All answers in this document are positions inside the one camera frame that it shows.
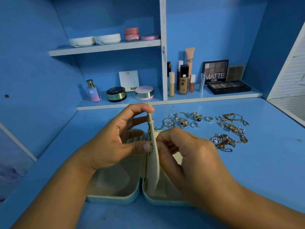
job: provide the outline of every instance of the white card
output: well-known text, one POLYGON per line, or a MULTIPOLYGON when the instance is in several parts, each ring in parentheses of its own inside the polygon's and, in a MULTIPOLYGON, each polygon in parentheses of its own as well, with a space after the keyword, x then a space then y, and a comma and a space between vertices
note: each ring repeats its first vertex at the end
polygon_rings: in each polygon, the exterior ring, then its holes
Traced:
POLYGON ((124 87, 126 92, 134 92, 139 86, 138 71, 121 71, 119 75, 121 87, 124 87))

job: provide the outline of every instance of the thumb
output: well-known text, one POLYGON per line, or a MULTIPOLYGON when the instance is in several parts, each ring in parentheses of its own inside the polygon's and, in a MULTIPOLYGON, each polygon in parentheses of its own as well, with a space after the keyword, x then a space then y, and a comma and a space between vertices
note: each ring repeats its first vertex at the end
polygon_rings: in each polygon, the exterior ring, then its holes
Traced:
POLYGON ((151 144, 149 141, 136 141, 128 144, 121 144, 121 153, 124 157, 129 155, 143 154, 151 152, 151 144))
POLYGON ((178 190, 181 190, 182 186, 185 183, 185 177, 181 165, 177 163, 177 161, 171 155, 167 146, 163 142, 158 141, 157 146, 159 152, 159 163, 161 168, 167 174, 174 186, 178 190))

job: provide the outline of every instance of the hand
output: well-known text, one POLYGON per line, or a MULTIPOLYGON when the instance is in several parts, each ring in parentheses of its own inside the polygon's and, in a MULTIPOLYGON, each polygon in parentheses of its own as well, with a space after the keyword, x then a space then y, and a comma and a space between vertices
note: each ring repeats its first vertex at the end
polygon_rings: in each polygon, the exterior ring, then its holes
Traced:
POLYGON ((161 168, 191 204, 213 211, 232 198, 237 182, 223 165, 214 144, 178 128, 162 131, 157 137, 161 168), (179 165, 173 154, 180 152, 179 165))
POLYGON ((131 154, 150 152, 150 142, 137 141, 123 144, 129 138, 141 136, 143 131, 130 129, 147 122, 147 116, 134 118, 143 112, 153 113, 155 109, 145 103, 130 104, 115 118, 109 121, 90 141, 80 147, 74 154, 78 163, 86 170, 112 166, 131 154))

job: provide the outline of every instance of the white compact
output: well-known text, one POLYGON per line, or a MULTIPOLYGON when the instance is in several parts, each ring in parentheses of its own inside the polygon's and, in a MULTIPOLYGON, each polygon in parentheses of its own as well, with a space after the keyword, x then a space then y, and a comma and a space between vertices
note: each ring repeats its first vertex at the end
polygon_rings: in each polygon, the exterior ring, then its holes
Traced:
POLYGON ((69 42, 72 47, 88 47, 95 44, 94 37, 72 38, 69 42))
POLYGON ((120 34, 109 34, 103 36, 94 37, 97 45, 106 45, 106 44, 114 44, 121 42, 120 34))

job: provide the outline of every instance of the forearm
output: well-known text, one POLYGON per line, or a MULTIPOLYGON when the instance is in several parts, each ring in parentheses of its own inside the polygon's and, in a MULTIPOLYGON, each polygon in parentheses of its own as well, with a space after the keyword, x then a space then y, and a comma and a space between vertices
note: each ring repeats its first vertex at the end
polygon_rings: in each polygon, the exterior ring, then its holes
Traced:
POLYGON ((233 228, 305 228, 304 214, 273 202, 241 185, 238 185, 234 197, 224 200, 214 214, 233 228))
POLYGON ((55 172, 13 229, 75 228, 92 173, 85 172, 70 157, 55 172))

